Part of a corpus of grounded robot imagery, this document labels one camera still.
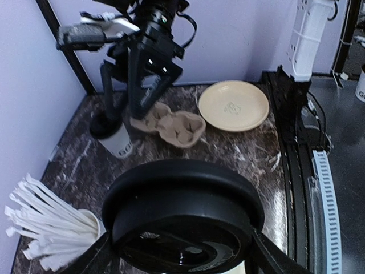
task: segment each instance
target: white robot column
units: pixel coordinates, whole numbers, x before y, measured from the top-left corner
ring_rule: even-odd
[[[336,0],[298,0],[297,17],[283,70],[295,82],[308,82],[328,17]]]

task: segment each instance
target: marble table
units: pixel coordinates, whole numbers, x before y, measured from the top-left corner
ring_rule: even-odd
[[[267,95],[266,86],[258,87]],[[172,111],[198,113],[197,102],[207,86],[172,87],[161,99]],[[113,157],[93,140],[88,126],[103,107],[101,95],[88,96],[81,103],[58,144],[58,150],[43,175],[42,182],[73,207],[85,208],[99,218],[103,198],[112,182],[126,170],[160,159],[200,159],[229,167],[246,177],[258,190],[265,210],[263,232],[287,252],[287,208],[283,168],[274,115],[248,132],[223,132],[207,125],[206,132],[192,148],[173,147],[158,135],[137,134],[131,130],[134,149],[127,159]],[[28,261],[22,250],[28,239],[21,238],[14,259],[13,274],[43,274],[37,260]],[[141,273],[125,262],[120,273]]]

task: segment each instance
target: white wall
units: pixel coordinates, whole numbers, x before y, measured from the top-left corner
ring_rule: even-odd
[[[198,23],[198,33],[177,61],[184,69],[178,83],[204,83],[228,79],[258,81],[263,70],[276,70],[291,37],[297,0],[190,0],[186,13]],[[50,0],[61,24],[79,22],[79,12],[102,13],[112,7],[91,0]],[[329,22],[319,48],[315,72],[329,73],[338,47],[346,1]],[[176,18],[173,34],[178,43],[189,39],[190,24]],[[102,91],[99,66],[107,48],[78,56],[98,91]]]
[[[0,273],[10,273],[18,238],[3,214],[29,172],[40,178],[85,92],[35,1],[0,1]]]

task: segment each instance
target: bundle of straws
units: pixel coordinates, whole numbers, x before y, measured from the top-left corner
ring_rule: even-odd
[[[6,233],[32,238],[23,253],[28,260],[39,259],[46,271],[57,271],[77,259],[105,232],[92,212],[74,209],[29,174],[9,197],[21,208],[6,206],[5,215],[22,229],[10,227]]]

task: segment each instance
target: beige plate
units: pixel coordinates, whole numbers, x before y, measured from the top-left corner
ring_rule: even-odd
[[[207,88],[199,99],[201,116],[225,131],[246,131],[259,126],[269,114],[269,101],[252,84],[226,81]]]

